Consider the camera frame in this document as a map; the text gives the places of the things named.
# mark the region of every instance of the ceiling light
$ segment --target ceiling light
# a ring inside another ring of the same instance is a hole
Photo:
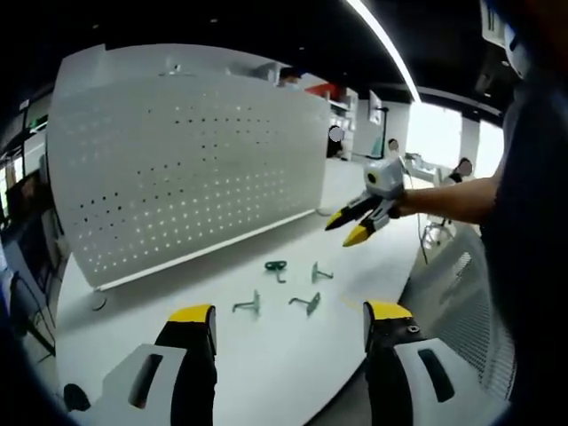
[[[367,9],[367,7],[361,3],[360,0],[345,0],[345,1],[349,3],[349,5],[355,10],[355,12],[357,12],[359,16],[363,18],[363,20],[367,23],[369,27],[371,27],[377,38],[383,44],[384,48],[390,54],[390,57],[397,66],[398,71],[402,75],[402,78],[405,80],[406,86],[408,86],[408,89],[410,90],[414,102],[421,102],[420,95],[418,94],[418,90],[416,89],[412,77],[408,72],[408,68],[406,68],[406,65],[402,60],[402,58],[400,57],[397,48],[394,47],[391,38],[384,31],[383,27],[381,27],[381,24],[379,24],[379,21],[376,20],[375,16],[373,16],[373,13],[371,13]]]

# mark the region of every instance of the office desk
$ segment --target office desk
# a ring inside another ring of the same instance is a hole
[[[362,166],[328,161],[322,204],[345,202],[363,189]],[[338,185],[342,191],[337,192]],[[420,186],[414,181],[414,187]],[[345,385],[365,358],[362,302],[398,301],[418,253],[416,217],[392,221],[364,244],[343,248],[345,226],[325,233],[316,214],[185,264],[106,292],[91,312],[88,286],[71,256],[57,315],[61,386],[76,383],[91,400],[105,375],[141,343],[153,343],[175,310],[217,307],[216,426],[300,426]],[[264,263],[286,260],[279,284]],[[333,272],[312,284],[314,262]],[[260,316],[232,312],[258,290]],[[321,301],[311,317],[291,297]]]

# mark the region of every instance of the floor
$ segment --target floor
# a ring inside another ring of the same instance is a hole
[[[428,259],[432,259],[445,246],[445,236],[441,235],[439,238],[441,240],[439,245],[425,245],[424,254]],[[424,257],[419,253],[414,264],[414,270],[423,268],[425,265]],[[59,276],[61,276],[64,270],[65,265],[63,264],[59,268]],[[50,309],[55,315],[61,281],[55,277],[51,285]],[[45,317],[45,321],[43,321],[40,315],[37,315],[36,326],[40,333],[42,333],[48,341],[53,343],[49,333],[46,331],[46,328],[49,328],[52,333],[54,332],[54,325],[51,323],[51,318],[47,310],[43,311],[43,316]],[[43,382],[45,389],[53,395],[54,399],[62,408],[65,408],[63,397],[59,393],[59,379],[55,358],[49,356],[45,348],[30,335],[25,337],[24,347],[28,351],[30,362],[35,365],[37,374]],[[367,382],[363,368],[360,368],[359,371],[355,373],[334,400],[308,424],[309,426],[339,426],[345,424],[363,426],[371,424],[371,406],[368,401]]]

